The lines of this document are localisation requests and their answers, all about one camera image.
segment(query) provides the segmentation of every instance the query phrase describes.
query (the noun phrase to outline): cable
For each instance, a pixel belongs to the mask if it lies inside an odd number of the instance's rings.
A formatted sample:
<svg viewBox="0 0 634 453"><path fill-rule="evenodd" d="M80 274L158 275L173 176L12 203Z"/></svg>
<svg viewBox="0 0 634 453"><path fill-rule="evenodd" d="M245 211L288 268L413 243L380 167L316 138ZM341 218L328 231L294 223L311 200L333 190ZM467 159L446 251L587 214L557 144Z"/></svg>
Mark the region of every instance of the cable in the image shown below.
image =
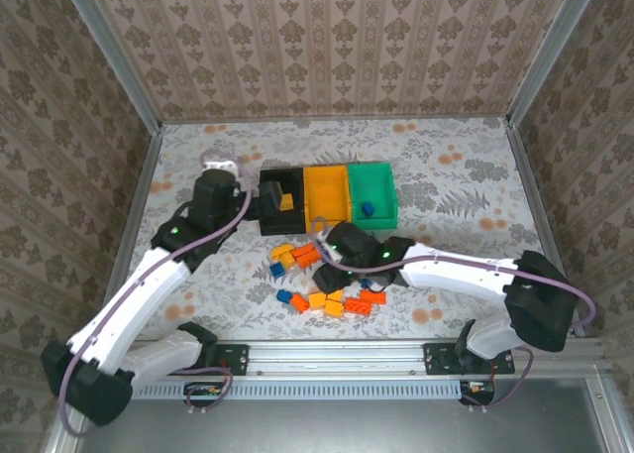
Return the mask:
<svg viewBox="0 0 634 453"><path fill-rule="evenodd" d="M202 158L207 153L208 152L204 152L200 156L201 164L204 163L204 161L202 161ZM178 258L181 255L193 250L194 248L198 248L199 246L204 245L205 243L211 242L212 240L220 237L221 235L224 235L228 231L232 230L236 225L238 225L238 223L240 223L240 221L244 218L245 214L247 213L247 210L249 209L249 204L251 203L251 198L252 198L252 194L251 194L251 179L250 179L249 174L247 173L245 167L237 159L232 158L232 160L238 166L240 172L243 174L243 177L244 177L244 180L245 180L245 192L247 193L247 195L245 197L245 201L243 203L243 206L240 209L240 211L238 212L238 214L227 225L225 225L224 227L219 228L218 230L216 230L215 232L213 232L210 235L207 235L205 237L199 238L198 240L196 240L194 242L191 242L189 245L185 245L184 247L179 248L178 250L176 250L173 253L170 253L169 255L165 256L164 258L158 260L151 267L149 267L145 272L143 272L135 280L135 282L133 284L131 284L128 287L128 289L126 289L126 291L122 294L122 296L119 299L117 299L117 302L115 302L115 304L113 304L112 308L104 315L104 317L101 320L101 322L99 324L97 324L97 326L94 328L94 330L92 331L90 336L81 345L81 347L77 350L76 354L72 357L72 359L68 363L68 367L66 368L66 371L64 372L63 378L61 380L61 386L59 387L59 396L58 396L58 398L59 398L59 407L58 407L57 410L58 410L59 416L61 418L61 424L63 425L64 429L68 432L68 434L70 434L71 436L74 436L74 437L77 437L77 438L83 438L83 437L86 437L86 436L92 434L94 432L94 430L95 430L95 429L93 429L93 430L88 430L88 431L83 431L82 432L82 431L75 430L70 425L70 421L68 419L68 411L66 410L66 396L67 396L67 393L68 393L68 385L70 384L70 377L72 376L72 373L74 372L75 367L77 367L77 364L79 363L79 360L81 359L81 356L83 356L83 354L86 352L86 350L88 349L88 347L90 347L91 344L94 344L96 342L97 336L101 333L101 331L106 326L108 321L112 318L114 313L130 297L130 295L135 291L135 289L138 286L140 286L143 283L143 281L145 279L147 279L158 268L163 266L165 263L170 262L170 261L174 260L175 258Z"/></svg>
<svg viewBox="0 0 634 453"><path fill-rule="evenodd" d="M209 406L200 408L200 410L203 410L203 413L206 412L207 410L210 410L218 406L220 402L225 398L225 396L227 396L227 394L229 393L229 390L231 389L231 386L234 384L234 375L226 367L202 367L200 369L181 369L179 371L173 372L173 374L178 374L181 376L195 376L196 374L208 374L210 372L221 372L222 374L226 376L227 380L225 381L225 388L220 392L220 394L216 397L213 403L211 403ZM191 395L194 392L205 389L205 388L206 388L205 386L197 386L196 388L190 389L189 392L187 392L187 398L185 399L185 403L187 403L187 406L189 407L190 412L192 412L195 408L197 408L191 404Z"/></svg>
<svg viewBox="0 0 634 453"><path fill-rule="evenodd" d="M526 367L524 368L522 375L519 376L518 381L515 383L515 385L513 386L513 388L510 390L508 394L506 394L500 400L490 403L489 405L482 405L479 401L477 401L472 396L466 396L463 394L463 398L466 398L468 401L470 401L474 405L481 406L482 411L486 411L489 408L495 408L497 406L504 405L509 400L511 400L511 398L517 393L517 391L519 391L519 388L522 387L522 384L524 384L524 381L526 381L526 377L528 376L528 373L531 372L531 368L533 367L533 361L535 360L535 354L533 354L533 351L530 350L528 347L520 346L520 347L516 347L515 349L517 349L518 351L524 351L528 353L528 362L526 363Z"/></svg>
<svg viewBox="0 0 634 453"><path fill-rule="evenodd" d="M588 315L584 319L581 319L573 323L571 325L572 328L585 326L589 324L590 322L592 322L592 320L596 316L596 306L594 305L594 302L590 299L590 297L587 294L585 294L580 289L577 289L576 287L570 284L559 282L557 280L551 280L550 278L540 277L539 275L533 275L532 273L522 272L519 270L513 270L506 267L499 267L498 265L493 265L490 263L463 260L463 259L459 259L455 257L450 257L447 255L421 255L419 257L412 257L412 258L408 258L407 260L400 260L398 262L388 263L387 265L382 265L380 267L373 267L373 268L356 268L356 267L348 267L346 265L342 265L341 263L338 263L330 259L326 251L322 249L320 242L317 238L317 233L315 232L315 225L316 223L319 223L319 222L324 224L324 230L328 228L328 223L323 217L316 217L312 221L309 236L315 242L315 245L318 247L318 250L321 252L322 260L326 262L328 265L335 267L336 269L341 270L343 272L351 272L351 273L358 273L360 275L367 275L370 273L379 273L379 272L384 272L386 270L392 270L394 268L400 268L410 263L417 263L417 262L451 263L454 265L461 265L464 267L478 268L480 270L485 270L487 272L496 271L496 272L504 273L506 275L513 275L514 277L520 277L520 278L531 280L537 283L548 284L550 286L554 286L559 289L564 289L568 292L571 292L572 294L574 294L575 296L583 300L583 302L585 302L588 308Z"/></svg>

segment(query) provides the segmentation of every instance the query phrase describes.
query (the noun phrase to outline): floral wallpaper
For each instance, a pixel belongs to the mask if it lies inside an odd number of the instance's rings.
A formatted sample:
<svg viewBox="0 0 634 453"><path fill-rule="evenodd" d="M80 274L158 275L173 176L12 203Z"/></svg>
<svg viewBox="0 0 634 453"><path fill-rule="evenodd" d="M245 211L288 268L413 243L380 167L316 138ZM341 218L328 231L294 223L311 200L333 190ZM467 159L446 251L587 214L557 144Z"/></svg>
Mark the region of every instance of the floral wallpaper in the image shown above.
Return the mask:
<svg viewBox="0 0 634 453"><path fill-rule="evenodd" d="M100 306L149 134L70 0L0 0L0 451L38 451L40 352Z"/></svg>
<svg viewBox="0 0 634 453"><path fill-rule="evenodd" d="M97 0L166 121L504 114L563 0Z"/></svg>
<svg viewBox="0 0 634 453"><path fill-rule="evenodd" d="M570 279L634 409L634 0L591 0L520 124Z"/></svg>
<svg viewBox="0 0 634 453"><path fill-rule="evenodd" d="M516 258L541 250L502 118L338 120L165 125L163 144L131 268L157 228L190 200L198 156L216 148L235 154L256 180L260 169L387 161L396 188L398 228L378 239L411 237L443 250ZM308 235L261 237L257 221L238 231L157 309L143 331L156 340L193 320L224 340L456 337L473 316L492 314L487 301L431 287L390 286L387 305L370 317L299 314L275 294L307 294L319 264L274 280L270 251L300 246ZM358 297L360 286L344 296Z"/></svg>

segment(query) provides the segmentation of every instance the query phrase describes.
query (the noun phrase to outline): blue toy brick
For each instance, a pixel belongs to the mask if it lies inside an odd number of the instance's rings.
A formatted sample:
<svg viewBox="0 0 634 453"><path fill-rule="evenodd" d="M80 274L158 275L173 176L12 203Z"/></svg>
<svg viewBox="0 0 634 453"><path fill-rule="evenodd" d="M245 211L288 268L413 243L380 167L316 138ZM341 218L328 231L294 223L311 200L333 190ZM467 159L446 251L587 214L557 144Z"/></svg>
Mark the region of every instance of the blue toy brick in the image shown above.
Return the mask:
<svg viewBox="0 0 634 453"><path fill-rule="evenodd" d="M286 273L286 270L284 269L284 265L282 263L277 262L277 263L273 263L270 266L270 273L277 280L278 278L281 278L284 276L284 274Z"/></svg>
<svg viewBox="0 0 634 453"><path fill-rule="evenodd" d="M277 292L277 300L284 304L290 304L290 299L293 297L293 293L286 289L281 289Z"/></svg>
<svg viewBox="0 0 634 453"><path fill-rule="evenodd" d="M367 218L370 218L374 215L374 206L371 202L364 202L361 206L361 212L363 212Z"/></svg>

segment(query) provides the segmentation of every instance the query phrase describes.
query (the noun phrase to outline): purple cable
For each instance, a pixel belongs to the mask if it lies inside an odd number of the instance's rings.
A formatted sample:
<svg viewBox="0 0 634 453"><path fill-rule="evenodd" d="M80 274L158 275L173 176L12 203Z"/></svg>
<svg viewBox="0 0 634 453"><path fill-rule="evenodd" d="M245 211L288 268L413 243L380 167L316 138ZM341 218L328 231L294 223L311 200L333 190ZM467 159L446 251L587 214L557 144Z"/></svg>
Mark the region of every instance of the purple cable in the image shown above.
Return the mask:
<svg viewBox="0 0 634 453"><path fill-rule="evenodd" d="M361 275L367 275L370 273L379 273L379 272L384 272L386 270L392 270L394 268L400 268L410 263L417 263L417 262L452 263L454 265L461 265L463 267L478 268L481 270L485 270L487 272L499 272L499 273L504 273L506 275L513 275L514 277L524 278L526 280L531 280L537 283L549 284L550 286L558 287L559 289L564 289L568 292L571 292L575 296L582 299L583 302L585 302L585 304L587 304L587 307L588 307L588 315L584 319L581 319L573 323L571 325L572 328L585 326L586 324L589 324L590 322L592 322L592 320L596 316L596 306L594 305L594 302L590 299L590 297L587 294L585 294L583 291L581 291L580 289L577 289L576 287L570 284L562 283L557 280L551 280L550 278L546 278L546 277L540 277L539 275L533 275L532 273L521 272L519 270L513 270L506 267L499 267L498 265L492 265L485 262L473 262L470 260L461 260L459 258L448 257L446 255L438 255L438 256L421 255L420 257L408 258L407 260L400 260L398 262L388 263L387 265L382 265L380 267L373 267L373 268L347 267L346 265L342 265L338 262L335 262L334 260L331 260L328 257L328 254L325 253L325 251L321 248L319 240L317 239L317 234L315 232L315 225L319 222L324 224L324 230L328 228L328 224L324 218L322 217L315 218L311 225L311 231L309 234L310 238L316 242L316 246L319 248L319 251L321 252L322 260L326 262L328 265L331 265L338 270L341 270L344 272L359 273Z"/></svg>
<svg viewBox="0 0 634 453"><path fill-rule="evenodd" d="M181 369L179 371L172 372L173 374L178 374L181 376L195 376L196 374L208 374L210 372L223 373L225 376L227 376L227 384L225 385L225 388L220 392L220 394L216 397L214 402L211 405L204 407L205 410L210 410L218 406L218 404L225 398L225 396L227 396L229 390L231 389L231 386L234 384L234 375L231 373L231 371L225 367L202 367L200 369ZM190 389L189 392L187 392L185 403L187 403L187 406L189 408L195 408L194 405L191 404L191 395L194 392L200 391L202 389L205 389L205 387L199 386L199 388Z"/></svg>
<svg viewBox="0 0 634 453"><path fill-rule="evenodd" d="M208 152L205 152L201 155L201 163L202 161L202 157L204 155L206 155ZM174 260L175 258L179 257L180 255L183 255L184 253L189 252L190 250L193 250L194 248L197 248L201 245L204 245L205 243L208 243L218 237L220 237L221 235L227 233L229 230L233 229L236 225L238 225L238 223L240 223L240 221L243 219L243 217L245 216L245 214L247 213L247 210L249 209L249 204L251 203L251 198L252 198L252 194L251 194L251 180L249 178L249 174L247 173L246 169L244 168L244 166L235 158L231 158L233 159L233 161L236 163L236 165L239 167L240 172L242 173L244 179L245 179L245 192L247 193L247 196L245 197L245 201L243 203L242 208L240 209L240 211L238 212L238 214L234 217L233 220L231 220L227 225L225 225L222 228L219 228L218 230L216 230L214 233L207 235L205 237L202 237L194 242L191 242L189 245L185 245L182 248L179 248L178 250L176 250L175 252L167 255L165 258L158 260L156 263L154 263L151 267L149 267L144 273L142 273L137 280L130 285L130 287L128 287L128 289L126 289L126 291L123 293L123 295L117 299L117 302L115 302L115 304L113 304L112 308L106 313L106 315L103 317L103 319L101 320L101 322L99 324L97 324L97 326L95 327L95 329L92 331L92 333L90 334L90 337L88 337L88 339L86 339L86 342L84 342L81 347L77 350L77 353L72 357L72 359L70 360L70 363L68 364L68 367L66 368L66 371L63 374L63 378L61 380L61 386L59 387L59 407L58 407L58 412L59 412L59 416L61 417L61 424L63 425L64 429L68 432L68 434L70 434L71 436L77 437L77 438L84 438L90 434L92 434L94 432L94 430L88 430L88 431L77 431L75 430L71 425L70 425L70 421L68 420L68 411L66 410L66 396L68 393L68 385L70 383L70 377L72 376L72 373L75 370L75 367L77 367L77 364L79 363L79 360L81 359L81 356L86 352L86 350L88 349L88 347L93 344L94 342L96 342L97 340L97 336L101 333L101 331L103 330L103 328L105 327L105 325L108 323L108 321L112 318L112 316L114 315L114 313L117 311L117 309L119 309L121 307L121 305L126 301L126 299L128 299L130 297L130 295L134 292L134 290L137 288L137 286L141 285L143 283L143 281L145 279L147 279L153 272L155 272L158 268L160 268L162 265L164 265L167 262L170 262L172 260Z"/></svg>
<svg viewBox="0 0 634 453"><path fill-rule="evenodd" d="M494 408L496 406L501 406L507 403L509 400L511 400L511 398L515 395L515 393L519 391L519 388L522 387L522 384L524 384L524 381L526 380L526 376L528 376L528 373L531 371L531 368L533 367L533 361L535 360L535 354L533 354L533 351L531 351L528 347L521 346L521 347L516 347L515 349L517 349L518 351L524 351L528 353L528 362L526 363L526 367L524 368L522 375L519 377L518 381L515 383L515 385L513 386L513 388L510 390L508 394L506 394L500 400L490 403L489 405L482 405L479 401L477 401L472 396L466 396L463 394L463 398L466 398L468 401L470 401L474 405L481 406L482 411L484 411L485 409Z"/></svg>

